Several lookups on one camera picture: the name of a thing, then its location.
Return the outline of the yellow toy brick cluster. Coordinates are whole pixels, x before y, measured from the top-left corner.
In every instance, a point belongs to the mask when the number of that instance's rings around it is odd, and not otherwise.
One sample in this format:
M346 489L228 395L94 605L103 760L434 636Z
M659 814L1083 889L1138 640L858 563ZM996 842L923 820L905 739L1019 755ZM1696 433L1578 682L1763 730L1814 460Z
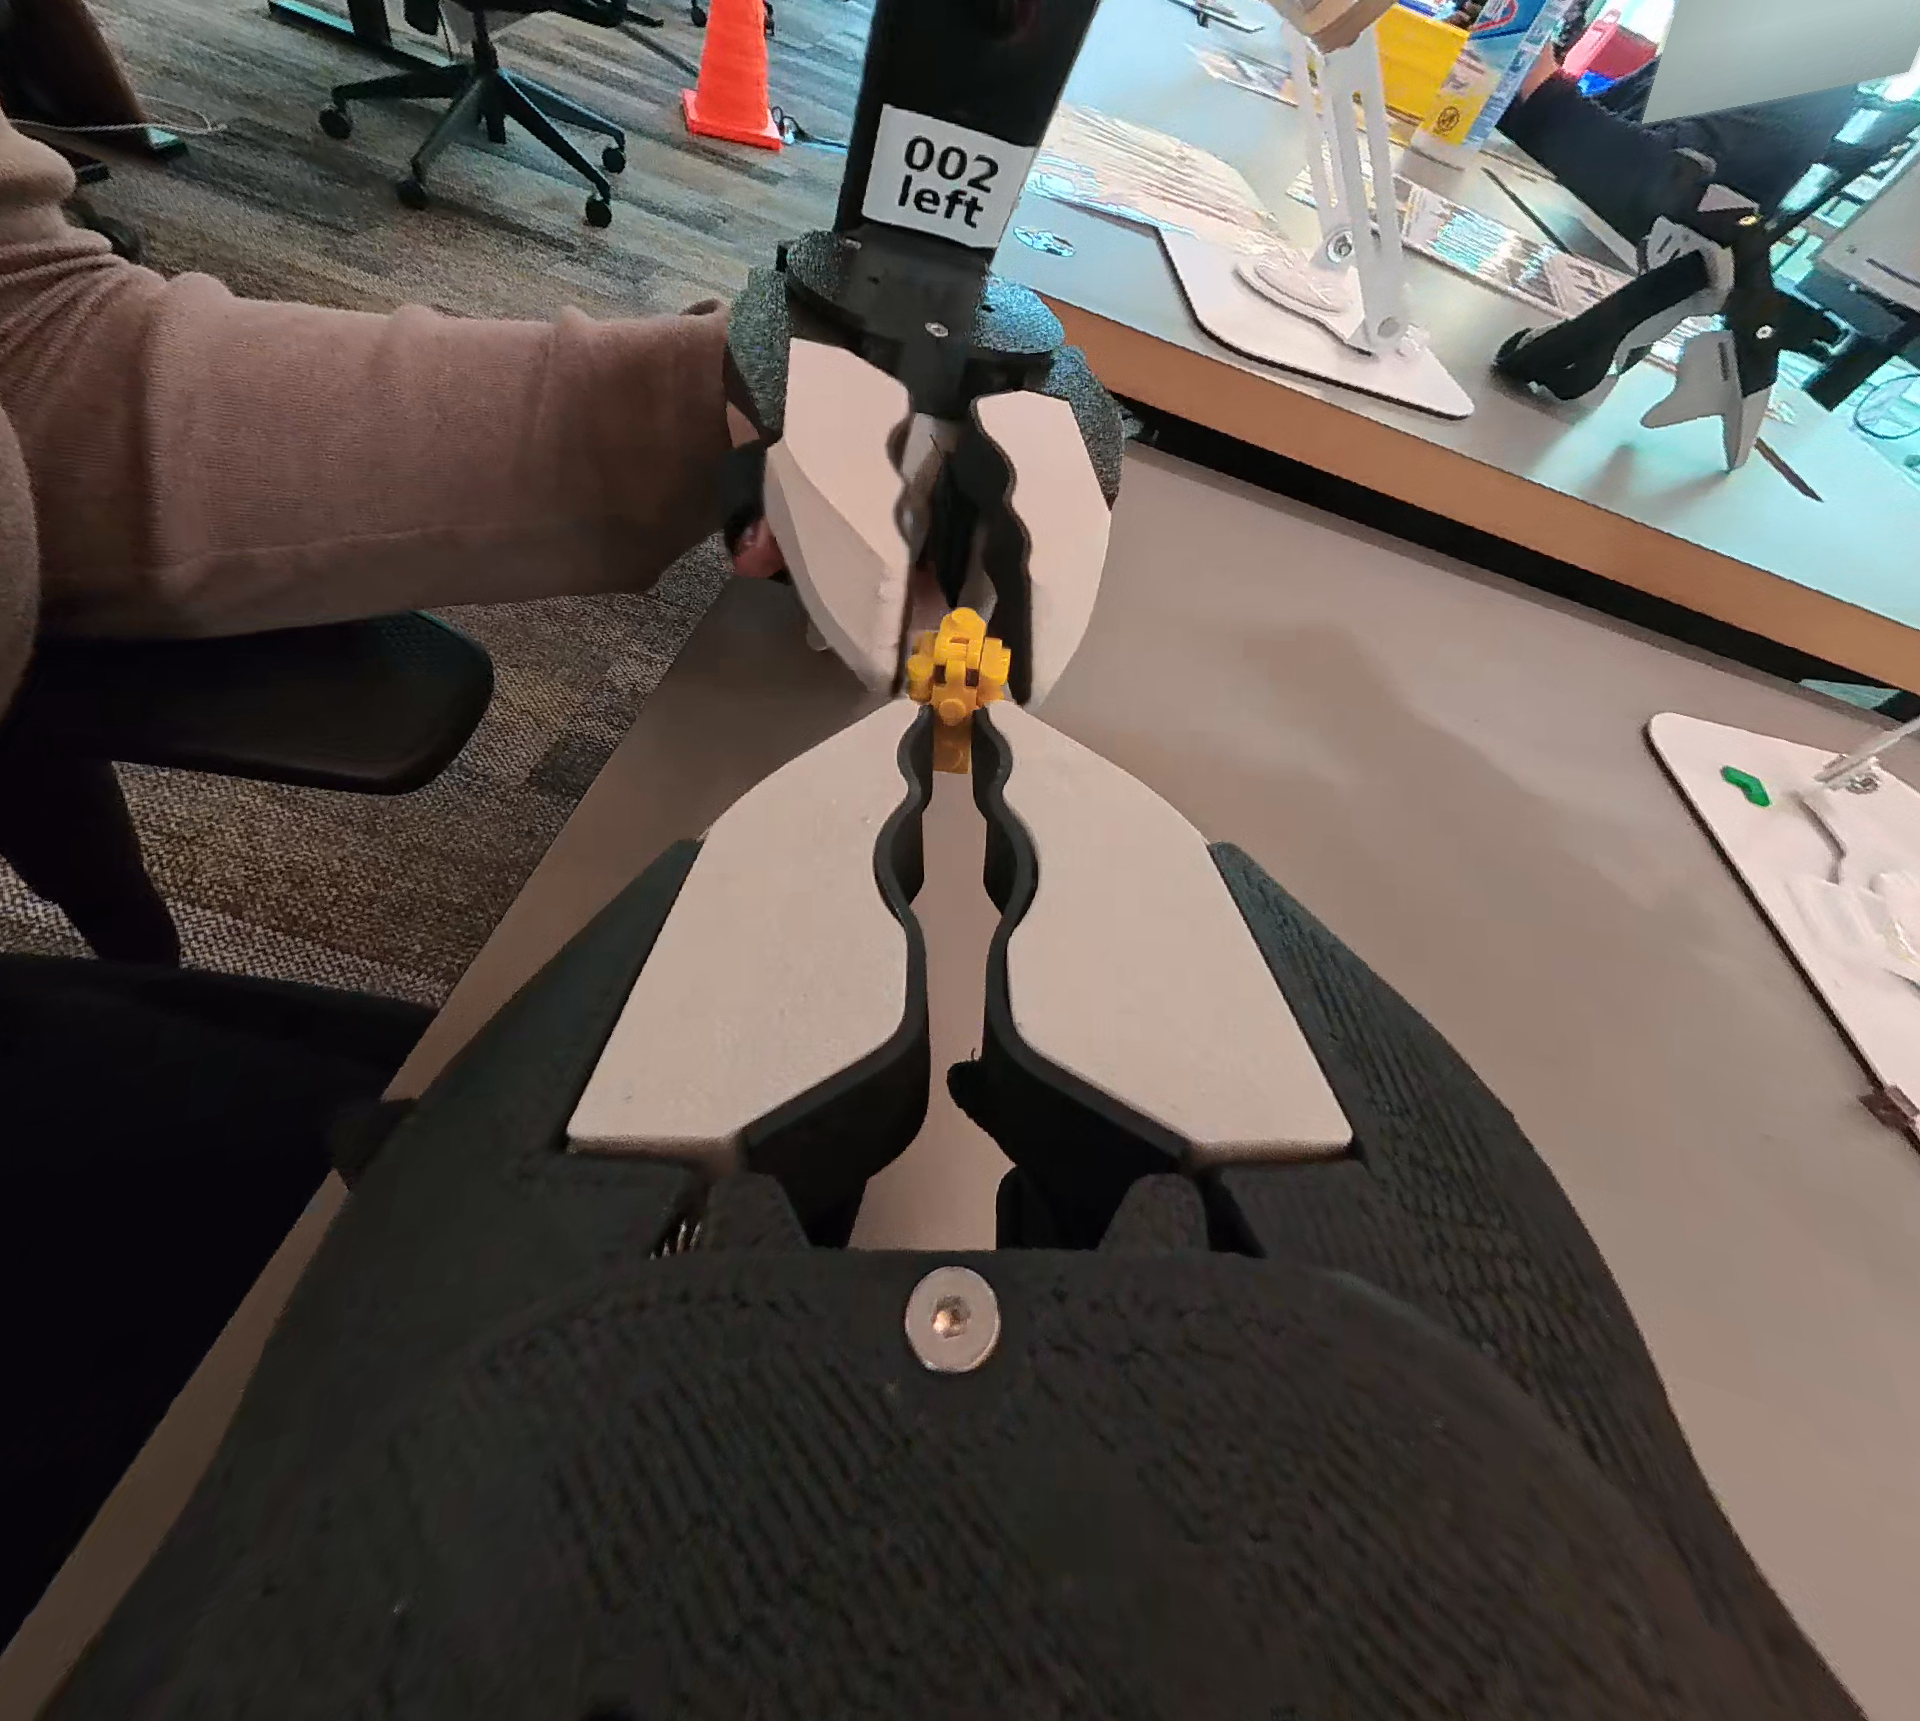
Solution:
M915 638L905 684L938 725L958 729L982 706L1006 698L1010 673L1010 648L973 607L958 607Z

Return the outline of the person's left forearm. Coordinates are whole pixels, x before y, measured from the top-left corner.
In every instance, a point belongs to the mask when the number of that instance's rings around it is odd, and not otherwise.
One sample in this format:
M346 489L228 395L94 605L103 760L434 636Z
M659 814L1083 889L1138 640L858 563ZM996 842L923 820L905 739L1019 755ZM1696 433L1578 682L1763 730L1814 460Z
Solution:
M723 527L728 314L329 310L133 264L3 124L3 657L642 594Z

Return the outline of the printed paper sheet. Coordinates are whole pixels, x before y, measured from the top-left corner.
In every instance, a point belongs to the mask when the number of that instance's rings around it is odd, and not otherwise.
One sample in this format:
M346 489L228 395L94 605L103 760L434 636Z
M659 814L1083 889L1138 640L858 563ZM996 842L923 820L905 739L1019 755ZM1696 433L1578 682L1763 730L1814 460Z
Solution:
M1282 235L1248 178L1225 159L1081 104L1056 113L1028 171L1027 192L1088 212L1236 246Z

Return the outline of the white wipes canister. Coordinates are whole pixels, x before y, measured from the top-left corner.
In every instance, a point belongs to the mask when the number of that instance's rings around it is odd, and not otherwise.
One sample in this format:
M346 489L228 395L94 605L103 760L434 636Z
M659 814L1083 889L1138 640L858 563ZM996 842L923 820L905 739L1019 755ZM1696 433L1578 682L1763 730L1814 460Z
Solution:
M1484 146L1570 7L1573 0L1488 0L1459 59L1470 78L1459 96L1456 144L1463 151Z

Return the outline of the white book stand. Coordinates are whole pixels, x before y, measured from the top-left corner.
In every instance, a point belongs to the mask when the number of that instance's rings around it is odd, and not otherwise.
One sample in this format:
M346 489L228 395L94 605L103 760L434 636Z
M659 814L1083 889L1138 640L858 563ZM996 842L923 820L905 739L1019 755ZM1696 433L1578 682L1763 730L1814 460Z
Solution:
M1919 1102L1919 795L1889 771L1908 720L1827 753L1679 712L1645 726L1652 758L1869 1075ZM1771 808L1720 778L1760 775Z

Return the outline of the person's leg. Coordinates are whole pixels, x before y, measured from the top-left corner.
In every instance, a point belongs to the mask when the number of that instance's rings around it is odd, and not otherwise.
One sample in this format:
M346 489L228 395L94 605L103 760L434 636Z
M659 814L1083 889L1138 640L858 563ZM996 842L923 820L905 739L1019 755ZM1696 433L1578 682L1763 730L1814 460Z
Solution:
M3 958L3 1638L43 1599L436 1011Z

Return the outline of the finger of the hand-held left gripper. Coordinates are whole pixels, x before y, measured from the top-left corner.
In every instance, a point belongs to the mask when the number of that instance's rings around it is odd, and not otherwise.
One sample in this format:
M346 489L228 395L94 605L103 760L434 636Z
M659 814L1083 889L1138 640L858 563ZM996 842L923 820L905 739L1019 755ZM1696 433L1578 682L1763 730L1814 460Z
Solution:
M817 638L867 691L891 697L901 689L915 564L901 466L911 398L849 349L798 339L787 353L764 516Z
M1071 406L1037 390L982 397L961 443L973 510L961 603L1012 653L1008 689L1042 705L1093 624L1112 508Z

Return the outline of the yellow storage bin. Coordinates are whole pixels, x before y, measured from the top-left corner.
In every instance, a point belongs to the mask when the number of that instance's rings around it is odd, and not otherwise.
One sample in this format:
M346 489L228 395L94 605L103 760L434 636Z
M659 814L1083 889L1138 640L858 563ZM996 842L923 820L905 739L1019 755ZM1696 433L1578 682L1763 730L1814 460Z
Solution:
M1419 124L1435 111L1470 31L1401 2L1374 27L1387 111Z

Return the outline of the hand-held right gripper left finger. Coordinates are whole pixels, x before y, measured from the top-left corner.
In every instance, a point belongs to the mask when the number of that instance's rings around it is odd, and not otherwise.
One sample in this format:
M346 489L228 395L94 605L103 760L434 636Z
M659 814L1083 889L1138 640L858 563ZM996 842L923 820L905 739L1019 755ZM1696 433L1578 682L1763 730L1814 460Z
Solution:
M781 1183L846 1238L923 1130L915 915L933 719L884 705L737 798L681 875L567 1126L577 1152Z

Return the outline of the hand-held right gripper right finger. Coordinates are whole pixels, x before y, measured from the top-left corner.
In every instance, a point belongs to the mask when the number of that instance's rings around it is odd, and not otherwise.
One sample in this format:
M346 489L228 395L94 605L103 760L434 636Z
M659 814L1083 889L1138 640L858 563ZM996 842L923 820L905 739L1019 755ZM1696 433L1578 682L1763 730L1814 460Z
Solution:
M1344 1160L1356 1133L1204 834L1031 712L973 722L985 967L973 1120L1003 1233L1096 1245L1153 1176Z

